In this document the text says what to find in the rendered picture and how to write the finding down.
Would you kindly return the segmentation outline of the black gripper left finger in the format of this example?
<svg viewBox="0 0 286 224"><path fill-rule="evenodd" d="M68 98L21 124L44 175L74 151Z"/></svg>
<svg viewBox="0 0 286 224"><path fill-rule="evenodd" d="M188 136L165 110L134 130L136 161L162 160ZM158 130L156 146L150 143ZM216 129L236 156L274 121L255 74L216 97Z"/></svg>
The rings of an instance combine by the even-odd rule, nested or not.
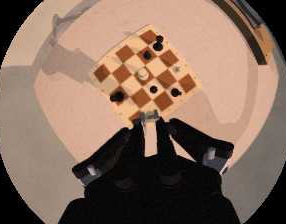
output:
<svg viewBox="0 0 286 224"><path fill-rule="evenodd" d="M116 187L128 189L134 185L138 156L145 157L145 113L140 112L139 118L132 123L132 129L121 128L89 158L72 168L84 188L112 168L110 177Z"/></svg>

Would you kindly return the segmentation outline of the white chess king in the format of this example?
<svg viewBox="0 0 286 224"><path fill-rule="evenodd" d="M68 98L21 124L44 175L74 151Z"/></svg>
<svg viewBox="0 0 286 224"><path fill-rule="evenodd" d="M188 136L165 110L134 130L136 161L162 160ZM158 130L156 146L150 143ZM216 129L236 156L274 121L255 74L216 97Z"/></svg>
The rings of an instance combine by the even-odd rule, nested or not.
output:
<svg viewBox="0 0 286 224"><path fill-rule="evenodd" d="M138 70L138 77L141 80L146 80L149 77L149 73L147 70L145 70L145 68L139 68Z"/></svg>

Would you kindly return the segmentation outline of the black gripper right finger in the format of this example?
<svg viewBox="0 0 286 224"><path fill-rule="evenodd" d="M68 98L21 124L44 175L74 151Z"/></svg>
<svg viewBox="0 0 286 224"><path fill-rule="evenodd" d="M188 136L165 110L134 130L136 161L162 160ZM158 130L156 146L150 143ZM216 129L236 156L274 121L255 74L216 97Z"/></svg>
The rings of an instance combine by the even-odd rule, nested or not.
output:
<svg viewBox="0 0 286 224"><path fill-rule="evenodd" d="M181 179L180 160L169 135L196 162L216 169L220 175L226 173L234 144L212 138L177 118L165 122L159 117L157 109L153 110L153 114L157 135L157 170L162 184L173 185Z"/></svg>

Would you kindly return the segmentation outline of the brown and tan chessboard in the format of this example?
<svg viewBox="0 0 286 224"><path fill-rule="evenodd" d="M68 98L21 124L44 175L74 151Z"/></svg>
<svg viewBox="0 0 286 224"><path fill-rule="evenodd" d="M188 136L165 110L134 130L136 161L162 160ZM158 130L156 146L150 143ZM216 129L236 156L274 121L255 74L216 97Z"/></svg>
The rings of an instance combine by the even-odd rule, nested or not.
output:
<svg viewBox="0 0 286 224"><path fill-rule="evenodd" d="M153 49L158 35L164 37L159 52ZM144 58L147 50L151 54L149 60ZM174 73L174 68L179 66L183 68L181 73ZM139 68L148 71L146 80L138 77ZM112 49L87 74L129 129L140 112L157 109L158 115L164 118L203 88L185 59L152 24ZM157 93L150 92L151 86L158 88ZM173 88L182 95L173 97ZM110 96L118 91L124 94L124 99L111 102Z"/></svg>

